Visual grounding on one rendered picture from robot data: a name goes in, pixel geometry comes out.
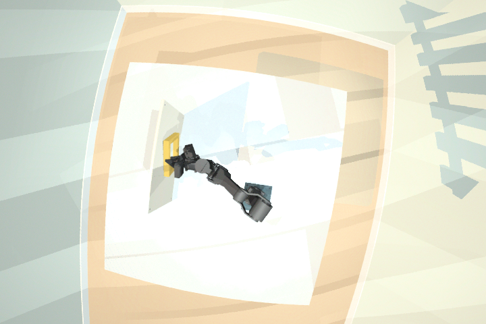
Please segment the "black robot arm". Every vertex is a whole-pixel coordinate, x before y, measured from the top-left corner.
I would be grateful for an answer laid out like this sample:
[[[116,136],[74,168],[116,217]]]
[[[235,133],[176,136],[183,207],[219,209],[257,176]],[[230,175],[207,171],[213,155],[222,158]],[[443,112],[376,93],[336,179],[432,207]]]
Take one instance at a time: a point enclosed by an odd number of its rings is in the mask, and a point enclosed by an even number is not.
[[[192,162],[198,157],[195,153],[193,144],[187,144],[183,148],[183,152],[186,156],[185,159],[188,162]],[[251,218],[255,222],[262,222],[270,210],[273,208],[271,202],[264,197],[264,192],[258,189],[256,186],[249,186],[248,190],[245,190],[235,181],[231,179],[232,175],[228,172],[224,166],[214,163],[210,159],[199,159],[195,163],[195,170],[201,174],[207,174],[207,179],[210,183],[214,185],[220,185],[224,187],[233,199],[241,206],[242,211],[245,215]],[[246,212],[243,202],[251,205],[249,213]]]

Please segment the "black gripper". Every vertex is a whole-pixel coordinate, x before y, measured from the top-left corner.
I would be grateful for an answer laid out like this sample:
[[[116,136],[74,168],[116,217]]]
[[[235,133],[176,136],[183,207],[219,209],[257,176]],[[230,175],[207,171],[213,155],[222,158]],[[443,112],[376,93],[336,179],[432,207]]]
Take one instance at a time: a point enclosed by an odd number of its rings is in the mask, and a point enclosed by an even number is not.
[[[170,159],[165,159],[165,162],[168,163],[171,167],[174,168],[174,177],[175,178],[180,178],[184,174],[184,169],[185,171],[191,170],[194,171],[194,173],[197,173],[195,170],[195,163],[198,161],[200,156],[196,157],[196,159],[192,162],[188,162],[185,159],[186,156],[184,152],[181,155],[178,156],[172,156]],[[188,160],[188,159],[187,159]]]

